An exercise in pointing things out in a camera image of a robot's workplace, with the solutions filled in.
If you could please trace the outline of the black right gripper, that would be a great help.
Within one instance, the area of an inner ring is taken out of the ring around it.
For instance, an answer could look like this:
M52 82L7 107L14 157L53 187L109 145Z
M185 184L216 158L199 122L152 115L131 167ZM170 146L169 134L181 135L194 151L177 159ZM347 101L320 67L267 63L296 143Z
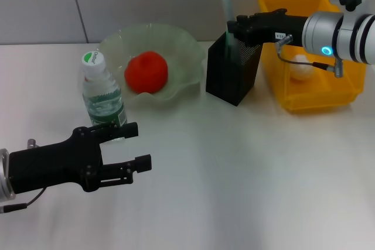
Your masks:
M278 33L292 36L293 46L302 46L302 32L306 16L287 15L284 8L272 12L240 15L236 20L227 21L227 30L233 37L248 47L275 43L280 40Z

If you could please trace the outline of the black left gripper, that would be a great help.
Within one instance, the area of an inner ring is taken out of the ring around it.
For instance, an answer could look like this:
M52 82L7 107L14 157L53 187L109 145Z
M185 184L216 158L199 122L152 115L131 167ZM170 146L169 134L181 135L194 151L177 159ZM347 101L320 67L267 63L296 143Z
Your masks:
M11 186L15 193L25 193L63 183L76 183L85 192L92 192L99 187L133 184L134 172L152 169L151 155L103 165L99 142L136 136L136 122L123 126L110 122L76 128L71 137L60 143L12 152L9 158Z

